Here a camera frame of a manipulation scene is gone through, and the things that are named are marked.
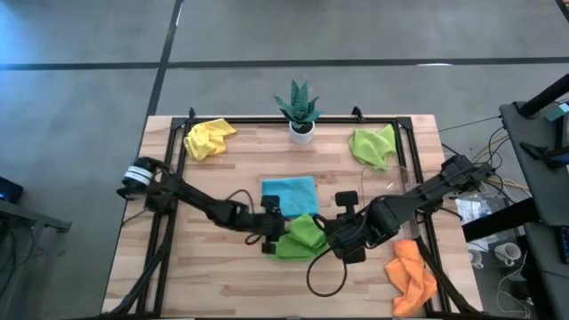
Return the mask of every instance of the wooden tabletop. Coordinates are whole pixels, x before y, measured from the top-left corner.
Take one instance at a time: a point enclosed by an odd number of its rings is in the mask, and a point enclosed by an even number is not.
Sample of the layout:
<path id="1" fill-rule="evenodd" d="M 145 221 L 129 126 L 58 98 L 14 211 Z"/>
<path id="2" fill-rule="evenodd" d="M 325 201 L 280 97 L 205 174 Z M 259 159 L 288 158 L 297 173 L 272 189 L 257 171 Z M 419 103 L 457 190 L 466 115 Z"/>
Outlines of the wooden tabletop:
<path id="1" fill-rule="evenodd" d="M 445 160 L 435 117 L 411 117 L 423 175 L 428 179 L 439 172 Z M 164 158 L 170 122 L 170 116 L 148 119 L 141 156 Z M 186 158 L 184 180 L 218 198 L 245 188 L 259 211 L 263 179 L 311 175 L 317 184 L 320 213 L 333 217 L 342 212 L 333 200 L 338 191 L 357 190 L 361 207 L 374 196 L 401 194 L 404 187 L 410 187 L 401 183 L 395 156 L 389 158 L 390 167 L 385 172 L 376 172 L 363 170 L 349 153 L 348 137 L 355 128 L 379 130 L 383 126 L 319 124 L 313 142 L 300 146 L 289 141 L 286 125 L 236 124 L 237 133 L 227 137 L 227 153 L 201 163 Z M 407 163 L 412 167 L 405 136 L 403 141 Z M 244 196 L 236 200 L 248 204 Z M 141 207 L 142 202 L 128 204 L 125 217 Z M 103 311 L 116 306 L 139 277 L 151 221 L 151 213 L 145 213 L 122 228 Z M 481 309 L 461 223 L 445 212 L 435 214 L 433 221 L 446 274 L 469 303 Z M 407 227 L 388 243 L 368 250 L 366 262 L 349 265 L 345 287 L 331 298 L 318 298 L 309 292 L 305 282 L 307 262 L 268 259 L 260 252 L 260 244 L 244 244 L 246 236 L 215 227 L 202 212 L 182 204 L 162 316 L 391 316 L 392 300 L 400 293 L 390 284 L 383 267 L 394 258 L 391 242 L 410 236 Z M 341 262 L 330 255 L 315 265 L 311 279 L 318 291 L 330 292 L 341 276 Z M 147 305 L 151 308 L 153 287 L 149 292 Z"/>

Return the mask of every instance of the table leg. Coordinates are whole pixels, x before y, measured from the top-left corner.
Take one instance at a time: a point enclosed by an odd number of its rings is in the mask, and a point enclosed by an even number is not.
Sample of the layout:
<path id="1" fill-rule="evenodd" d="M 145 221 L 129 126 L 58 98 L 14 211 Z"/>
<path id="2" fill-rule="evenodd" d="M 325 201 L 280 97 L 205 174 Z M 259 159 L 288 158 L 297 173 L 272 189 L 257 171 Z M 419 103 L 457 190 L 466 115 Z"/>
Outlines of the table leg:
<path id="1" fill-rule="evenodd" d="M 484 218 L 465 224 L 462 226 L 462 231 L 464 231 L 466 241 L 470 242 L 503 230 L 519 227 L 526 222 L 539 221 L 539 219 L 533 198 L 527 198 Z"/>

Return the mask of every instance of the concrete floor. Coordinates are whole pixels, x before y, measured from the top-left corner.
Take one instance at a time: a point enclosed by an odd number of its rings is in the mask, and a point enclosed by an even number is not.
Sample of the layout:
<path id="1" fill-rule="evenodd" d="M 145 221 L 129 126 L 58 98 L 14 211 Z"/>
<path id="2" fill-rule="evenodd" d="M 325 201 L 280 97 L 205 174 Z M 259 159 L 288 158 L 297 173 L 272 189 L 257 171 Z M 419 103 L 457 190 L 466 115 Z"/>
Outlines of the concrete floor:
<path id="1" fill-rule="evenodd" d="M 159 62 L 174 0 L 4 0 L 0 64 Z M 567 55 L 553 0 L 186 0 L 170 61 L 542 58 Z M 566 73 L 565 64 L 170 69 L 156 113 L 277 114 L 272 95 L 309 80 L 320 108 L 437 116 L 439 128 L 498 115 Z M 30 261 L 26 317 L 100 312 L 155 69 L 0 71 L 0 176 L 29 208 L 72 220 Z M 472 156 L 501 126 L 444 132 Z M 511 147 L 504 178 L 524 183 Z M 495 311 L 493 298 L 485 308 Z"/>

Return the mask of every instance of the blue cloth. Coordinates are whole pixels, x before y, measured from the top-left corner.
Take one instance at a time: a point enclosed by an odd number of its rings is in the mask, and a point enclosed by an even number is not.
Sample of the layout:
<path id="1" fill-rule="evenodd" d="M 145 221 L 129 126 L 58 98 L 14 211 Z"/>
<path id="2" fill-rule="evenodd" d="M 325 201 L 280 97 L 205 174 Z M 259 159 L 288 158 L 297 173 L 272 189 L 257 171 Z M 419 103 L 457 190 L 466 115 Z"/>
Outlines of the blue cloth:
<path id="1" fill-rule="evenodd" d="M 288 218 L 318 213 L 317 188 L 313 177 L 266 179 L 261 182 L 264 196 L 279 196 L 281 213 Z"/>

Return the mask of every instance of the black desk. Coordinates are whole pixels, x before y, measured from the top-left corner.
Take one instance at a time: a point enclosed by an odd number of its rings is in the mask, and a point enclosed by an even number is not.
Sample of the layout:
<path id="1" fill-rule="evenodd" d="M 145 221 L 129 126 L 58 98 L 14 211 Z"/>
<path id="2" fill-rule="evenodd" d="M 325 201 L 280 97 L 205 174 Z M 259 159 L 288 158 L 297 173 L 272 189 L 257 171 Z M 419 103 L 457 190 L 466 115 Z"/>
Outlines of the black desk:
<path id="1" fill-rule="evenodd" d="M 557 253 L 557 240 L 553 228 L 544 226 L 540 223 L 524 224 L 525 238 L 529 245 L 530 253 L 533 256 L 535 267 L 540 270 L 536 277 L 527 277 L 528 287 L 532 292 L 532 298 L 535 307 L 538 309 L 540 316 L 545 316 L 552 312 L 556 319 L 566 319 L 569 317 L 569 266 L 559 262 Z M 566 277 L 552 275 L 547 272 L 553 272 Z M 537 285 L 542 284 L 545 291 L 545 297 L 540 296 L 540 288 L 533 289 L 532 281 L 535 280 Z"/>
<path id="2" fill-rule="evenodd" d="M 551 170 L 543 161 L 533 160 L 520 147 L 522 141 L 553 147 L 554 125 L 541 114 L 533 120 L 524 118 L 517 113 L 513 104 L 501 106 L 500 113 L 533 197 L 464 225 L 468 242 L 522 226 L 526 222 L 569 226 L 569 174 L 566 168 Z"/>

